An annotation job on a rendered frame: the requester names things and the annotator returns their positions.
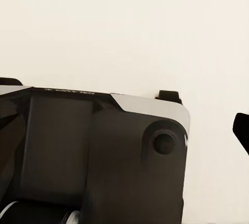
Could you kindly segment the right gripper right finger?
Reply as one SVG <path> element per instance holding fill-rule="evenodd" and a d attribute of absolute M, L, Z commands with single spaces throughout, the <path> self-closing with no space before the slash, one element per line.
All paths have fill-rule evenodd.
<path fill-rule="evenodd" d="M 232 131 L 249 155 L 249 115 L 237 113 Z"/>

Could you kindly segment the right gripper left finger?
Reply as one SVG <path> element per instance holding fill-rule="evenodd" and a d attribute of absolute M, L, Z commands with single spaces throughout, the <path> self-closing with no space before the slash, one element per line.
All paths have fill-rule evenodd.
<path fill-rule="evenodd" d="M 27 133 L 22 113 L 0 118 L 0 175 Z"/>

